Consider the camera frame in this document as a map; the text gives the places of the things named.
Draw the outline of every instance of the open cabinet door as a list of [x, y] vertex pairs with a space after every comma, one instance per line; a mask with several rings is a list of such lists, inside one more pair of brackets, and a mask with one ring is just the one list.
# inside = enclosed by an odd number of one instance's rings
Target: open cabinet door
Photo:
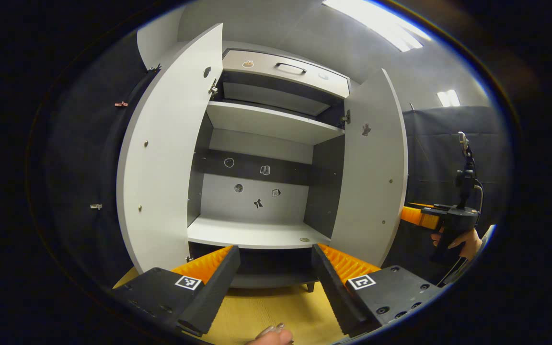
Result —
[[330, 246], [380, 267], [395, 238], [406, 192], [402, 110], [385, 70], [354, 89], [344, 107], [351, 121]]
[[125, 246], [140, 274], [186, 262], [191, 162], [209, 90], [223, 71], [222, 32], [223, 24], [216, 24], [186, 44], [153, 81], [127, 127], [116, 206]]

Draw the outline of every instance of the hand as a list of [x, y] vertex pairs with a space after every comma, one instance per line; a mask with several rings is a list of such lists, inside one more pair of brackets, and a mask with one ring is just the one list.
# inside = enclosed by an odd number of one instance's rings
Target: hand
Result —
[[255, 340], [246, 343], [246, 345], [287, 345], [293, 343], [293, 334], [285, 330], [285, 326], [279, 323], [278, 326], [267, 327], [259, 333]]
[[[444, 232], [444, 227], [440, 229], [440, 233], [431, 234], [431, 239], [434, 240], [435, 247], [438, 247], [438, 241], [440, 241], [440, 238], [442, 237], [442, 232]], [[478, 238], [478, 233], [476, 232], [476, 229], [472, 229], [465, 234], [461, 234], [453, 241], [453, 243], [448, 246], [448, 248], [451, 249], [457, 247], [462, 242], [465, 242], [466, 244], [464, 244], [464, 247], [460, 252], [460, 257], [467, 258], [468, 260], [471, 260], [474, 255], [478, 253], [478, 251], [480, 250], [480, 246], [483, 243], [483, 241]]]

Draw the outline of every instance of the fingernail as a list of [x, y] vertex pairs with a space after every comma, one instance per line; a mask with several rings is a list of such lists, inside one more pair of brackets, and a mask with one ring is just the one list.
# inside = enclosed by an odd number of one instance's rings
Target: fingernail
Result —
[[259, 333], [259, 335], [256, 336], [255, 339], [259, 339], [259, 338], [261, 338], [262, 336], [265, 336], [266, 334], [268, 334], [269, 332], [271, 332], [273, 329], [274, 329], [274, 326], [267, 327], [266, 329], [263, 330], [263, 332]]

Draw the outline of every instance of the drawer handle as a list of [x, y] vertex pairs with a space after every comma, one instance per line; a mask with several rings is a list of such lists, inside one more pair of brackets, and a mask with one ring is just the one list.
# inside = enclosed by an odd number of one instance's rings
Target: drawer handle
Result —
[[280, 65], [287, 65], [287, 66], [291, 66], [291, 67], [295, 67], [295, 68], [299, 68], [300, 70], [302, 70], [302, 74], [304, 74], [306, 72], [305, 69], [301, 68], [301, 67], [298, 67], [298, 66], [293, 66], [293, 65], [290, 65], [288, 63], [283, 63], [283, 62], [278, 62], [276, 63], [276, 67], [280, 66]]

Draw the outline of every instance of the wooden floor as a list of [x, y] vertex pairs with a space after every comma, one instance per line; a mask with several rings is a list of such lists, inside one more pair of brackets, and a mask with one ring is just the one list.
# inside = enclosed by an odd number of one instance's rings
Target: wooden floor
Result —
[[[116, 284], [138, 276], [131, 269]], [[210, 332], [200, 339], [215, 345], [244, 345], [269, 325], [284, 323], [299, 345], [330, 345], [342, 334], [320, 282], [314, 292], [306, 286], [269, 289], [231, 288], [214, 318]]]

